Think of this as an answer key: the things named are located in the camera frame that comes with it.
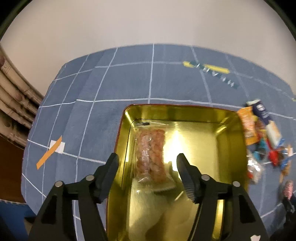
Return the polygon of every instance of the packaged snack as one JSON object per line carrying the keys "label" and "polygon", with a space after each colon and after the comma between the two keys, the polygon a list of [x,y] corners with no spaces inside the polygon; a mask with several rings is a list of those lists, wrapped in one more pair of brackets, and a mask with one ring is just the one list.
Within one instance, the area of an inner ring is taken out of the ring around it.
{"label": "packaged snack", "polygon": [[271,150],[268,153],[268,159],[272,162],[274,167],[278,166],[278,164],[279,164],[279,153],[276,150]]}
{"label": "packaged snack", "polygon": [[290,170],[291,170],[291,160],[289,160],[284,166],[284,168],[282,169],[281,174],[279,176],[279,183],[283,182],[284,176],[287,176],[290,174]]}
{"label": "packaged snack", "polygon": [[293,194],[293,181],[291,180],[286,181],[283,194],[284,194],[284,197],[286,197],[288,200],[291,199]]}
{"label": "packaged snack", "polygon": [[255,150],[253,152],[253,156],[257,160],[262,161],[265,158],[267,151],[268,151],[268,147],[265,142],[265,139],[261,138],[257,143],[255,143]]}
{"label": "packaged snack", "polygon": [[255,131],[257,134],[258,140],[261,140],[262,138],[266,140],[266,128],[264,123],[255,115],[253,115],[254,121],[255,121]]}
{"label": "packaged snack", "polygon": [[296,153],[293,153],[293,148],[291,147],[291,145],[288,145],[287,148],[282,147],[282,149],[280,150],[280,154],[281,154],[281,160],[280,160],[281,170],[283,171],[285,167],[289,165],[289,163],[291,162],[291,158]]}
{"label": "packaged snack", "polygon": [[244,136],[246,145],[252,145],[258,141],[256,131],[255,131],[255,122],[253,119],[252,107],[241,108],[237,111],[237,114],[241,118],[241,121],[244,126]]}
{"label": "packaged snack", "polygon": [[266,127],[267,137],[270,141],[272,148],[276,149],[278,146],[282,145],[284,139],[279,132],[275,122],[272,120],[271,116],[268,114],[265,106],[261,103],[259,99],[247,102],[247,105],[252,107],[254,115],[260,118]]}
{"label": "packaged snack", "polygon": [[254,158],[254,156],[249,150],[247,150],[247,157],[248,157],[248,176],[254,183],[257,184],[261,178],[263,167],[258,163],[258,161]]}
{"label": "packaged snack", "polygon": [[175,187],[163,162],[165,130],[157,125],[139,125],[136,142],[134,176],[139,188],[164,191]]}

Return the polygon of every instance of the white grid line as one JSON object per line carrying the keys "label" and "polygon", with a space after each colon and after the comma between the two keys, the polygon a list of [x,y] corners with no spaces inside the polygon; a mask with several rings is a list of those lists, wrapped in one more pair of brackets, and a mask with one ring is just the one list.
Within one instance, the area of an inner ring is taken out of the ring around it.
{"label": "white grid line", "polygon": [[270,98],[270,95],[269,95],[268,91],[265,88],[263,88],[263,91],[265,92],[265,94],[269,98],[269,100],[271,101],[272,98]]}
{"label": "white grid line", "polygon": [[37,187],[34,186],[33,183],[30,182],[30,180],[23,173],[22,173],[22,175],[40,194],[42,194],[42,196],[46,197]]}
{"label": "white grid line", "polygon": [[[96,102],[115,102],[115,101],[119,101],[120,102],[120,101],[137,101],[137,100],[148,100],[148,98],[138,98],[138,99],[105,99],[105,100],[95,100],[95,101],[77,99],[76,101],[89,102],[89,103],[95,102],[96,103]],[[166,98],[150,98],[150,100],[165,100],[165,101],[174,101],[174,102],[190,102],[190,103],[194,103],[194,104],[209,104],[209,105],[216,105],[216,106],[233,107],[233,108],[238,108],[238,109],[243,108],[243,106],[236,106],[236,105],[230,105],[230,104],[220,104],[220,103],[213,103],[213,102],[201,102],[201,101],[193,101],[193,100],[176,100],[176,99],[166,99]],[[52,106],[63,105],[63,104],[73,104],[76,101],[69,102],[69,103],[55,104],[55,105],[52,105]],[[293,120],[296,121],[296,119],[294,119],[293,117],[290,117],[290,116],[281,115],[281,114],[277,114],[277,113],[274,113],[274,112],[268,112],[268,113],[271,114],[271,115],[276,115],[276,116],[283,117],[283,118],[286,118],[286,119],[293,119]]]}
{"label": "white grid line", "polygon": [[84,71],[81,71],[80,70],[77,72],[77,73],[74,73],[74,74],[69,74],[67,76],[64,76],[62,78],[57,78],[57,79],[54,79],[54,80],[61,80],[61,79],[64,79],[64,78],[67,78],[67,77],[70,77],[70,76],[74,76],[74,75],[78,75],[78,74],[81,74],[81,73],[85,73],[85,72],[88,72],[88,71],[92,71],[93,69],[88,69],[88,70],[84,70]]}
{"label": "white grid line", "polygon": [[212,98],[211,98],[209,86],[207,85],[207,81],[205,80],[205,74],[201,69],[200,69],[200,75],[202,76],[202,81],[204,83],[205,90],[207,92],[207,99],[209,100],[209,103],[212,103]]}
{"label": "white grid line", "polygon": [[219,103],[213,103],[213,105],[224,106],[224,107],[232,107],[232,108],[236,108],[236,109],[241,109],[241,108],[243,108],[243,106],[236,106],[236,105],[231,105],[231,104],[219,104]]}
{"label": "white grid line", "polygon": [[44,107],[52,107],[52,106],[57,106],[57,105],[63,105],[63,104],[73,104],[76,101],[73,102],[69,102],[69,103],[60,103],[60,104],[52,104],[52,105],[44,105],[44,106],[40,106],[40,108],[44,108]]}
{"label": "white grid line", "polygon": [[[229,57],[228,57],[227,54],[225,54],[225,58],[226,58],[226,60],[228,61],[229,65],[231,66],[232,70],[233,70],[234,72],[236,72],[236,69],[235,69],[233,63],[231,62],[231,60],[229,59]],[[250,95],[249,95],[249,92],[248,92],[247,88],[245,87],[245,85],[244,85],[244,83],[243,83],[241,77],[240,77],[239,75],[237,75],[237,74],[235,74],[235,75],[236,75],[237,79],[239,80],[239,82],[240,82],[240,84],[241,84],[241,86],[242,86],[242,88],[243,88],[243,90],[244,90],[244,93],[245,93],[245,95],[246,95],[248,101],[250,101]]]}
{"label": "white grid line", "polygon": [[[194,51],[193,46],[190,46],[190,48],[191,48],[192,54],[193,54],[193,56],[194,56],[194,60],[196,61],[196,63],[198,63],[198,58],[197,58],[197,56],[196,56],[196,53],[195,53],[195,51]],[[206,90],[206,92],[207,92],[207,99],[208,99],[210,105],[212,106],[212,104],[211,104],[211,103],[212,103],[212,98],[211,98],[211,94],[210,94],[209,86],[207,85],[207,81],[205,80],[205,76],[204,76],[202,70],[200,70],[200,75],[201,75],[201,77],[202,77],[202,81],[203,81],[203,83],[204,83],[205,90]]]}
{"label": "white grid line", "polygon": [[264,163],[262,163],[262,165],[267,165],[269,163],[271,163],[271,161],[264,162]]}
{"label": "white grid line", "polygon": [[[84,66],[85,62],[87,61],[88,57],[89,57],[89,54],[86,56],[84,62],[82,63],[80,69],[78,70],[78,73],[79,73],[80,70],[83,68],[83,66]],[[70,86],[68,87],[68,90],[67,90],[67,92],[66,92],[66,94],[65,94],[65,97],[63,98],[62,104],[64,103],[64,101],[65,101],[65,99],[66,99],[66,97],[67,97],[67,95],[68,95],[68,93],[69,93],[69,90],[70,90],[72,84],[74,83],[74,81],[75,81],[75,79],[76,79],[78,73],[75,75],[75,77],[73,78],[73,80],[72,80]],[[55,123],[56,123],[57,118],[58,118],[58,116],[59,116],[59,112],[60,112],[60,110],[61,110],[61,107],[62,107],[62,105],[59,106],[59,110],[58,110],[58,112],[57,112],[57,116],[56,116],[56,118],[55,118],[55,120],[54,120],[54,123],[53,123],[53,125],[52,125],[52,130],[51,130],[50,135],[49,135],[49,139],[48,139],[47,147],[49,147],[49,143],[50,143],[50,140],[51,140],[51,138],[52,138],[52,132],[53,132],[53,130],[54,130]],[[43,193],[43,184],[44,184],[45,164],[46,164],[46,163],[43,164],[42,190],[41,190],[42,193]]]}
{"label": "white grid line", "polygon": [[274,212],[279,206],[281,206],[281,205],[282,205],[282,203],[279,203],[277,206],[274,207],[273,210],[267,212],[266,214],[263,214],[262,216],[260,216],[260,218],[262,219],[262,218],[268,216],[269,214],[273,213],[273,212]]}
{"label": "white grid line", "polygon": [[[108,68],[106,69],[106,71],[105,71],[105,73],[104,73],[104,75],[103,75],[103,77],[102,77],[101,83],[100,83],[100,85],[99,85],[99,87],[98,87],[98,90],[97,90],[96,95],[95,95],[95,97],[94,97],[93,103],[92,103],[92,105],[91,105],[91,109],[90,109],[90,111],[89,111],[89,116],[87,117],[86,125],[85,125],[85,128],[84,128],[84,132],[83,132],[82,139],[81,139],[81,143],[80,143],[80,147],[79,147],[78,156],[77,156],[77,159],[76,159],[76,175],[75,175],[75,182],[77,182],[77,177],[78,177],[78,159],[79,159],[79,156],[80,156],[80,153],[81,153],[81,147],[82,147],[83,139],[84,139],[84,136],[85,136],[86,128],[87,128],[87,125],[88,125],[88,122],[89,122],[89,118],[90,118],[90,116],[91,116],[91,111],[92,111],[92,109],[93,109],[93,107],[94,107],[94,101],[96,100],[96,97],[98,96],[99,90],[100,90],[100,88],[101,88],[101,86],[102,86],[102,83],[103,83],[104,78],[105,78],[105,76],[106,76],[106,74],[107,74],[107,71],[108,71],[108,69],[110,68],[110,65],[112,64],[112,61],[113,61],[114,58],[115,58],[115,55],[116,55],[116,53],[117,53],[117,50],[118,50],[118,48],[116,48],[116,50],[115,50],[115,52],[114,52],[114,55],[113,55],[113,58],[111,59],[111,61],[110,61],[110,63],[109,63],[109,66],[108,66]],[[75,205],[75,202],[76,202],[76,201],[74,201],[74,215],[76,216],[76,205]],[[77,224],[76,224],[76,219],[74,219],[74,220],[75,220],[75,221],[74,221],[74,226],[75,226],[76,235],[77,235]]]}
{"label": "white grid line", "polygon": [[151,99],[151,84],[152,84],[152,72],[153,72],[153,59],[154,59],[154,44],[152,46],[152,61],[151,61],[151,72],[150,72],[150,82],[149,82],[148,104],[150,104],[150,99]]}
{"label": "white grid line", "polygon": [[[153,64],[182,64],[183,62],[169,62],[169,61],[154,61]],[[114,65],[110,65],[109,67],[116,67],[116,66],[124,66],[124,65],[134,65],[134,64],[151,64],[150,61],[143,61],[143,62],[130,62],[130,63],[122,63],[122,64],[114,64]],[[108,68],[108,65],[104,65],[104,66],[95,66],[95,68]],[[64,79],[64,78],[67,78],[67,77],[70,77],[70,76],[73,76],[73,75],[76,75],[76,74],[80,74],[80,73],[84,73],[84,72],[88,72],[88,71],[92,71],[93,69],[88,69],[88,70],[84,70],[84,71],[81,71],[81,72],[78,72],[78,73],[74,73],[74,74],[70,74],[70,75],[67,75],[67,76],[64,76],[62,78],[57,78],[57,79],[54,79],[54,80],[61,80],[61,79]],[[283,90],[265,82],[265,81],[262,81],[258,78],[255,78],[254,76],[249,76],[249,75],[246,75],[246,74],[243,74],[243,73],[239,73],[237,72],[236,70],[235,71],[230,71],[231,73],[237,75],[237,76],[242,76],[242,77],[245,77],[245,78],[248,78],[248,79],[254,79],[255,81],[257,82],[260,82],[262,84],[265,84],[267,86],[269,86],[270,88],[273,88],[281,93],[283,93],[284,95],[286,95],[288,98],[290,99],[293,99],[291,96],[289,96],[286,92],[283,92]]]}
{"label": "white grid line", "polygon": [[239,75],[239,76],[242,76],[242,77],[245,77],[245,78],[248,78],[248,79],[253,79],[254,78],[253,76],[248,76],[246,74],[239,73],[239,72],[236,72],[236,71],[230,71],[230,72],[235,74],[235,75]]}
{"label": "white grid line", "polygon": [[293,119],[293,117],[289,117],[289,116],[286,116],[286,115],[280,115],[280,114],[273,113],[273,112],[268,112],[268,113],[271,114],[271,115],[276,115],[276,116],[280,116],[280,117],[287,118],[287,119]]}
{"label": "white grid line", "polygon": [[[41,147],[43,147],[43,148],[49,149],[49,147],[47,147],[47,146],[45,146],[45,145],[42,145],[42,144],[40,144],[40,143],[37,143],[37,142],[31,141],[31,140],[29,140],[29,139],[27,139],[27,140],[28,140],[29,142],[35,144],[35,145],[38,145],[38,146],[41,146]],[[70,154],[70,153],[67,153],[67,152],[63,152],[63,153],[61,153],[61,154],[64,154],[64,155],[66,155],[66,156],[72,156],[72,157],[75,157],[75,158],[78,157],[78,156],[76,156],[76,155],[73,155],[73,154]],[[86,158],[86,157],[82,157],[82,156],[80,156],[79,159],[86,160],[86,161],[97,162],[97,163],[103,163],[103,164],[106,163],[105,161],[95,160],[95,159]]]}
{"label": "white grid line", "polygon": [[194,101],[194,100],[174,100],[174,99],[166,99],[166,98],[151,98],[150,100],[164,100],[164,101],[173,101],[173,102],[189,102],[193,104],[211,104],[210,102],[201,102],[201,101]]}
{"label": "white grid line", "polygon": [[[47,96],[45,97],[44,102],[43,102],[42,105],[44,105],[44,103],[46,102],[46,100],[47,100],[47,98],[48,98],[48,96],[49,96],[51,90],[54,88],[55,84],[56,84],[56,81],[54,81],[54,83],[53,83],[53,85],[52,85],[52,88],[49,90],[49,92],[48,92]],[[33,138],[34,132],[35,132],[35,130],[36,130],[36,126],[37,126],[37,123],[38,123],[39,117],[40,117],[40,115],[41,115],[41,111],[42,111],[42,109],[40,109],[40,111],[39,111],[39,115],[38,115],[38,118],[37,118],[37,120],[36,120],[36,123],[35,123],[34,129],[33,129],[33,132],[32,132],[32,135],[31,135],[31,138]],[[25,169],[25,175],[27,175],[27,168],[28,168],[29,154],[30,154],[30,146],[31,146],[31,143],[29,143],[29,145],[28,145],[27,164],[26,164],[26,169]],[[27,201],[27,185],[26,185],[26,183],[25,183],[25,201]]]}
{"label": "white grid line", "polygon": [[183,62],[154,61],[154,64],[183,64]]}
{"label": "white grid line", "polygon": [[260,200],[260,207],[258,210],[259,215],[261,214],[263,201],[264,201],[264,193],[265,193],[265,182],[266,182],[266,171],[263,171],[263,180],[262,180],[262,190],[261,190],[261,200]]}
{"label": "white grid line", "polygon": [[[95,100],[94,102],[112,102],[112,101],[134,101],[134,100],[148,100],[148,98],[138,98],[138,99],[114,99],[114,100]],[[93,102],[92,100],[81,100],[77,99],[77,101],[81,102]]]}

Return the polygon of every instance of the pile of snacks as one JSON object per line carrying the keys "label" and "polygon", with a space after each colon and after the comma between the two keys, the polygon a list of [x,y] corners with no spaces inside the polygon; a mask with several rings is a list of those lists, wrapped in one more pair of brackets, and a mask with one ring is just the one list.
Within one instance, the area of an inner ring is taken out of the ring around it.
{"label": "pile of snacks", "polygon": [[280,167],[281,183],[283,177],[290,173],[291,158],[295,155],[293,148],[285,144],[277,125],[260,100],[247,102],[247,105],[237,113],[245,130],[249,177],[257,183],[263,171],[260,162],[268,158],[274,167]]}

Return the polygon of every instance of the candy wrapper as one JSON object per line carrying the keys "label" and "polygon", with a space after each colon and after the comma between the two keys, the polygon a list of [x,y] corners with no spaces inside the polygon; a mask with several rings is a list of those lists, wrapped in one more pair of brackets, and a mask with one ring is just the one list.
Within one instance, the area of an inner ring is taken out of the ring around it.
{"label": "candy wrapper", "polygon": [[244,126],[244,136],[246,145],[252,145],[258,141],[257,134],[255,131],[255,122],[252,113],[252,107],[241,108],[237,111],[242,124]]}
{"label": "candy wrapper", "polygon": [[293,194],[293,181],[291,180],[286,181],[283,194],[284,194],[284,197],[286,197],[288,200],[291,199]]}
{"label": "candy wrapper", "polygon": [[264,123],[255,115],[253,115],[255,121],[255,131],[257,134],[258,140],[264,139],[266,140],[266,128]]}
{"label": "candy wrapper", "polygon": [[260,100],[254,100],[247,102],[247,105],[252,107],[254,115],[260,118],[266,127],[267,137],[273,149],[278,148],[284,143],[279,129],[277,128],[275,122],[272,120],[271,116],[268,114],[265,106]]}
{"label": "candy wrapper", "polygon": [[252,153],[247,151],[248,157],[248,175],[249,178],[254,182],[258,183],[261,178],[261,174],[264,171],[263,167],[258,163],[258,161],[254,158]]}
{"label": "candy wrapper", "polygon": [[137,125],[136,162],[134,176],[139,188],[164,191],[175,187],[163,161],[164,124],[147,122]]}
{"label": "candy wrapper", "polygon": [[291,158],[296,154],[293,153],[293,148],[291,147],[291,145],[288,145],[288,147],[282,147],[281,149],[281,175],[280,175],[280,179],[279,182],[282,183],[284,176],[287,176],[290,174],[290,170],[291,170]]}

